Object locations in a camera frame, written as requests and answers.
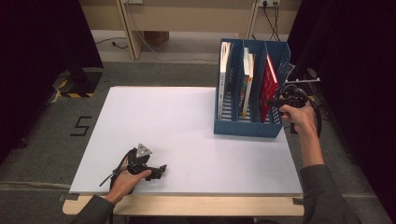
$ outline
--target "white tabletop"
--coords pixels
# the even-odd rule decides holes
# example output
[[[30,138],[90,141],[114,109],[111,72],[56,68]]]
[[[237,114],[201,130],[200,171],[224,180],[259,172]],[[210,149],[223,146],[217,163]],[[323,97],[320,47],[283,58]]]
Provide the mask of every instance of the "white tabletop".
[[[213,134],[215,88],[113,87],[106,98],[70,192],[106,193],[122,157],[142,143],[148,166],[167,164],[161,179],[134,194],[301,194],[283,130],[277,138]]]

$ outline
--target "book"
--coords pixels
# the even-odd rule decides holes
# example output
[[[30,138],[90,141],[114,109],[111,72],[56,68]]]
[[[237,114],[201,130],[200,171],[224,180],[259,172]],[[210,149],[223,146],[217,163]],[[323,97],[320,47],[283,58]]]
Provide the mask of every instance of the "book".
[[[265,122],[270,110],[270,106],[267,104],[267,102],[268,100],[274,99],[276,88],[278,86],[276,71],[269,54],[267,54],[266,61],[267,65],[265,65],[264,69],[262,91],[260,94],[260,113],[262,123]]]
[[[233,43],[222,42],[219,62],[219,99],[218,99],[218,119],[221,119],[224,95],[227,89],[227,73],[230,73],[229,65],[231,60],[231,51]]]
[[[248,59],[249,76],[247,80],[247,91],[245,93],[244,106],[242,109],[242,115],[241,115],[242,118],[244,118],[248,112],[248,100],[250,97],[251,83],[253,82],[254,55],[249,53],[247,59]]]
[[[242,86],[241,86],[241,91],[239,93],[239,115],[242,116],[242,111],[243,111],[243,106],[244,106],[244,100],[245,100],[245,95],[247,93],[248,89],[248,79],[249,79],[249,67],[248,67],[248,48],[244,48],[244,58],[243,58],[243,65],[244,65],[244,74],[242,76]]]

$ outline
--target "person's left hand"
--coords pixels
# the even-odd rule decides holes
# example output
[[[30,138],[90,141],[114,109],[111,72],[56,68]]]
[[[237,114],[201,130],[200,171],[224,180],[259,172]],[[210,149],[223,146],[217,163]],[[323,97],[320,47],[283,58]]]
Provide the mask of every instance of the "person's left hand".
[[[143,171],[138,175],[131,175],[128,170],[124,170],[119,173],[116,181],[114,182],[113,188],[105,197],[111,203],[117,204],[119,203],[123,196],[131,192],[134,186],[142,179],[146,178],[151,174],[150,170]]]

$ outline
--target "blue file organizer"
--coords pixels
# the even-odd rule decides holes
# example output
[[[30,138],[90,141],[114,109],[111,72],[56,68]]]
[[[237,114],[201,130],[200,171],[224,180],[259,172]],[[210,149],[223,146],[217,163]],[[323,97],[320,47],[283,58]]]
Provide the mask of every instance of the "blue file organizer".
[[[283,86],[287,77],[287,69],[290,62],[290,49],[287,42],[221,39],[221,42],[233,43],[231,63],[226,76],[226,90],[223,104],[222,118],[218,118],[219,104],[219,71],[216,87],[216,111],[215,111],[215,134],[242,135],[276,138],[282,128],[282,120],[276,108],[271,108],[267,120],[261,122],[260,92],[262,88],[263,73],[266,65],[266,56],[271,56],[279,81],[279,88]],[[239,117],[238,103],[239,94],[243,82],[243,55],[244,47],[255,54],[254,77],[248,102],[247,119]]]

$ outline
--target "wall socket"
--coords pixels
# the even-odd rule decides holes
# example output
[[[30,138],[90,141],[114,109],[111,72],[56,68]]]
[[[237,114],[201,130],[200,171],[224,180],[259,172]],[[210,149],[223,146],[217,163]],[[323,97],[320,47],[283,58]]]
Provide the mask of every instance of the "wall socket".
[[[265,0],[267,2],[267,7],[274,7],[274,3],[277,3],[279,6],[280,0]],[[263,7],[264,0],[260,0],[259,7]]]

